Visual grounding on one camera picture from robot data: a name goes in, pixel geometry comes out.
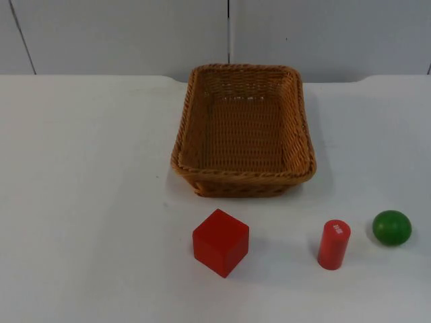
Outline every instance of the red wooden block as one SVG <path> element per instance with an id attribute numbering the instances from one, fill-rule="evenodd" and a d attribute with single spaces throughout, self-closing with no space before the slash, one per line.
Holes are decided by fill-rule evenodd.
<path id="1" fill-rule="evenodd" d="M 222 210 L 215 210 L 193 231 L 195 258 L 226 278 L 248 252 L 249 228 Z"/>

